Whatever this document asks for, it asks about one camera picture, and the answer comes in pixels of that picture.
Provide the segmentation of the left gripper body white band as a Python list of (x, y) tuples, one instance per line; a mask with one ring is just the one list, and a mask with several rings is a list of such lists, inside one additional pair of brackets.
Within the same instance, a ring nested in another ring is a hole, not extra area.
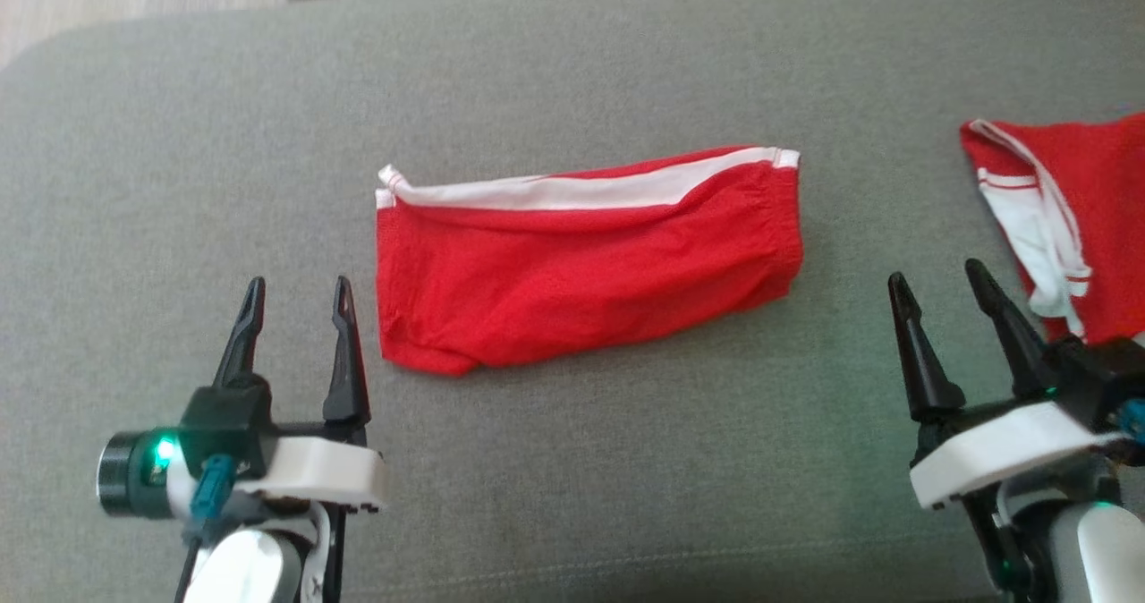
[(377, 511), (387, 468), (357, 425), (275, 425), (268, 386), (192, 392), (179, 422), (179, 510), (223, 513), (234, 494)]

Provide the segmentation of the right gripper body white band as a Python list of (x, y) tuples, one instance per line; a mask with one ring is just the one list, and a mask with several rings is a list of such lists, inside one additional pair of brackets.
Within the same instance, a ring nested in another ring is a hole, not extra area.
[(1050, 347), (1047, 365), (1056, 375), (1050, 395), (990, 404), (985, 419), (913, 465), (921, 508), (1079, 453), (1142, 467), (1142, 344), (1118, 338), (1085, 346), (1067, 338)]

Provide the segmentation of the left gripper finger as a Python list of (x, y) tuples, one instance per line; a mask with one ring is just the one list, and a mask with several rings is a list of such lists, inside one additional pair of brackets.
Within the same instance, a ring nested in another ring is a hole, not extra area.
[(240, 312), (232, 323), (224, 354), (218, 363), (213, 388), (264, 386), (264, 378), (254, 371), (256, 342), (263, 328), (267, 284), (264, 277), (250, 280), (242, 297)]
[(339, 276), (335, 281), (332, 323), (338, 338), (323, 419), (338, 425), (368, 425), (372, 419), (368, 371), (361, 350), (352, 281), (346, 276)]

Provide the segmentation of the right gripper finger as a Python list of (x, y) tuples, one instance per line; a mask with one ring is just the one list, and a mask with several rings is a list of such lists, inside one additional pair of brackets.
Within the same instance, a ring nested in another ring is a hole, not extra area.
[(998, 346), (1005, 354), (1013, 375), (1013, 395), (1018, 399), (1047, 396), (1055, 391), (1056, 375), (1044, 362), (1047, 342), (1022, 311), (1006, 296), (989, 269), (977, 257), (965, 261), (964, 270), (979, 310), (993, 322)]
[(913, 422), (929, 422), (953, 414), (966, 405), (960, 386), (949, 380), (934, 347), (921, 325), (919, 302), (901, 272), (887, 280), (890, 306), (895, 327), (898, 354), (903, 374), (905, 398)]

